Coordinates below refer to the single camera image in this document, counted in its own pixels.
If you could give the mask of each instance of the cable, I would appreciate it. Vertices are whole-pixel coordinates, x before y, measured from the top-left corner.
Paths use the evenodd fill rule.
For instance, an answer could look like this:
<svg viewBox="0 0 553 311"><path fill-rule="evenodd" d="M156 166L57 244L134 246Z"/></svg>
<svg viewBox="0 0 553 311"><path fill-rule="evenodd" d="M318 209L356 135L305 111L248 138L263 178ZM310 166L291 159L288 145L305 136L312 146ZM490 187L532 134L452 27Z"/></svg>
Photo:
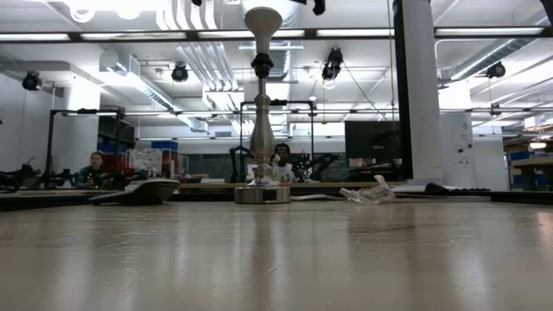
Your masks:
<svg viewBox="0 0 553 311"><path fill-rule="evenodd" d="M386 117L386 115L382 112L380 112L380 110L377 108L376 105L374 105L374 103L372 102L372 100L369 99L369 97L366 95L365 91L363 91L363 89L361 88L361 86L359 85L359 83L357 82L357 80L355 79L355 77L353 77L353 74L352 72L349 70L349 67L346 65L346 62L343 61L342 64L344 64L344 67L346 68L347 72L349 73L349 75L352 77L352 80L353 82L355 82L355 85L357 86L357 88L359 88L359 90L361 91L361 93L363 93L363 96L365 96L365 99L369 102L369 104L371 104L372 108L378 112L378 114L380 116L382 116L382 118L386 121L390 121L388 120L388 118Z"/></svg>

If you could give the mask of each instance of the table surface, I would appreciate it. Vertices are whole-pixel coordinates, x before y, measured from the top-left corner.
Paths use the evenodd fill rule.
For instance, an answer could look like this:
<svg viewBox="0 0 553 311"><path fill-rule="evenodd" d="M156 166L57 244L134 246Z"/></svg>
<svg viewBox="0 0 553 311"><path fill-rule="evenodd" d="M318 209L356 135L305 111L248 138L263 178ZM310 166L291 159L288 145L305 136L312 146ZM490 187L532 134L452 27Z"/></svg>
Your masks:
<svg viewBox="0 0 553 311"><path fill-rule="evenodd" d="M553 210L489 202L0 215L5 310L551 310Z"/></svg>
<svg viewBox="0 0 553 311"><path fill-rule="evenodd" d="M388 185L404 185L405 181L387 181ZM181 189L202 189L202 188L235 188L245 187L244 183L183 183ZM282 184L283 187L375 187L376 181L371 182L297 182Z"/></svg>

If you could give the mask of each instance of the round metal base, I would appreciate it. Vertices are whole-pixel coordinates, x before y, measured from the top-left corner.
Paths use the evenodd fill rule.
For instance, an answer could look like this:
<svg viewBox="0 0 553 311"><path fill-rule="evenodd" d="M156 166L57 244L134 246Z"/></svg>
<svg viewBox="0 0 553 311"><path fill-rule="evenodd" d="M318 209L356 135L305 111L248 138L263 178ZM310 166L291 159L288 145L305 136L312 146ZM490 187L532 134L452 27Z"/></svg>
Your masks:
<svg viewBox="0 0 553 311"><path fill-rule="evenodd" d="M236 204L290 203L289 187L241 187L234 189Z"/></svg>

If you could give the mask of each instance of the black monitor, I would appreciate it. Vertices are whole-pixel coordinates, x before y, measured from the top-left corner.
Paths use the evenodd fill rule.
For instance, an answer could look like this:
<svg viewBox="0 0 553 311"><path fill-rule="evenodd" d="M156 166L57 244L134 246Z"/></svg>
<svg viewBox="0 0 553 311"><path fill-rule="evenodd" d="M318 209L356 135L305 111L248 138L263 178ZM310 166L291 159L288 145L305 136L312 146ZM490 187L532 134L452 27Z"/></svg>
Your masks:
<svg viewBox="0 0 553 311"><path fill-rule="evenodd" d="M401 156L399 122L346 121L346 157L388 162Z"/></svg>

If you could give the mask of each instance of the person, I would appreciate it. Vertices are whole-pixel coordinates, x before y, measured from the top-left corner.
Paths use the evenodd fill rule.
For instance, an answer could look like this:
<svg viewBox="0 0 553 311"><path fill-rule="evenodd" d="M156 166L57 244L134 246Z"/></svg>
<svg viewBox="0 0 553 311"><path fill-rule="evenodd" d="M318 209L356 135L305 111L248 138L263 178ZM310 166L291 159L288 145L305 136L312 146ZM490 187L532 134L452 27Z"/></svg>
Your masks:
<svg viewBox="0 0 553 311"><path fill-rule="evenodd" d="M105 178L105 172L102 169L104 156L99 151L94 151L90 155L90 166L82 168L75 178L75 186L79 189L98 189L104 187L109 182Z"/></svg>
<svg viewBox="0 0 553 311"><path fill-rule="evenodd" d="M292 164L288 163L290 156L290 146L286 143L279 143L275 146L275 162L271 172L273 181L290 183L296 181L292 170Z"/></svg>

